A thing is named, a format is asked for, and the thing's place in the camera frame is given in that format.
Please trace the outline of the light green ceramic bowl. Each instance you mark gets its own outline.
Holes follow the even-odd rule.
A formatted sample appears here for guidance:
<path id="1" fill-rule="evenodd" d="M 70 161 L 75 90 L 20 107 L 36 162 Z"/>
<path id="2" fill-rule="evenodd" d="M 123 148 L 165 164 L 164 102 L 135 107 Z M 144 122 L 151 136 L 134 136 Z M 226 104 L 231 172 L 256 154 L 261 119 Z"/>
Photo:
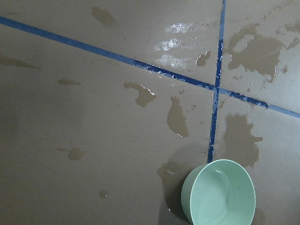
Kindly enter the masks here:
<path id="1" fill-rule="evenodd" d="M 181 206 L 192 225 L 249 225 L 255 214 L 255 188 L 241 165 L 220 159 L 188 174 Z"/>

